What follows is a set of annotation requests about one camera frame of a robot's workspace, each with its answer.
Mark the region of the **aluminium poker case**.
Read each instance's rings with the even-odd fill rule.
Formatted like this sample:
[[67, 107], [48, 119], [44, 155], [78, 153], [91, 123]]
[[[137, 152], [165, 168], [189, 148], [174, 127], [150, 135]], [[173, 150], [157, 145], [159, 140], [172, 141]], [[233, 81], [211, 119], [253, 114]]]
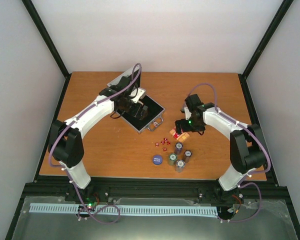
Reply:
[[137, 77], [137, 80], [131, 87], [111, 98], [114, 101], [114, 112], [139, 134], [146, 129], [152, 132], [162, 124], [165, 108], [140, 87], [141, 76], [138, 70], [126, 70], [107, 84], [107, 90], [111, 94], [119, 92], [128, 86], [134, 77]]

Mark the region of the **red card deck box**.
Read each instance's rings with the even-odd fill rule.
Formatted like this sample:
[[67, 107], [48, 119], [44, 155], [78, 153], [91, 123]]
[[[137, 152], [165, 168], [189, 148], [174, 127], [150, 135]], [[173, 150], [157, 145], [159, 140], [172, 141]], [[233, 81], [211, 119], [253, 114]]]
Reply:
[[178, 134], [176, 132], [176, 128], [173, 128], [169, 131], [169, 134], [177, 141], [180, 143], [183, 143], [184, 141], [186, 141], [190, 135], [187, 132], [181, 132], [180, 134]]

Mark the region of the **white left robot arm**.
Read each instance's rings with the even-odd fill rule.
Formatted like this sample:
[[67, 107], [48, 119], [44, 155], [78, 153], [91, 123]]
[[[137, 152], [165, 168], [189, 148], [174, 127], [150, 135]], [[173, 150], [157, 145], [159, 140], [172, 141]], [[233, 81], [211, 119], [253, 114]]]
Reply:
[[85, 135], [104, 117], [120, 110], [136, 117], [144, 110], [142, 99], [146, 90], [133, 87], [117, 90], [110, 87], [103, 89], [99, 95], [75, 116], [66, 121], [55, 121], [51, 125], [48, 163], [53, 168], [61, 168], [76, 187], [76, 195], [82, 201], [93, 198], [94, 188], [89, 185], [91, 177], [83, 163]]

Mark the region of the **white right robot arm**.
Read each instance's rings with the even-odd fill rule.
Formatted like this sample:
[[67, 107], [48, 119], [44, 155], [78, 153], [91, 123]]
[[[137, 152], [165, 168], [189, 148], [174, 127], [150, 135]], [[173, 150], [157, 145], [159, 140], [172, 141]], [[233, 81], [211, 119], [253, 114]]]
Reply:
[[213, 103], [185, 106], [185, 117], [175, 121], [178, 134], [197, 132], [200, 135], [210, 126], [230, 142], [230, 166], [218, 179], [223, 191], [239, 188], [246, 177], [265, 173], [271, 167], [270, 156], [263, 144], [261, 128], [240, 122], [224, 113]]

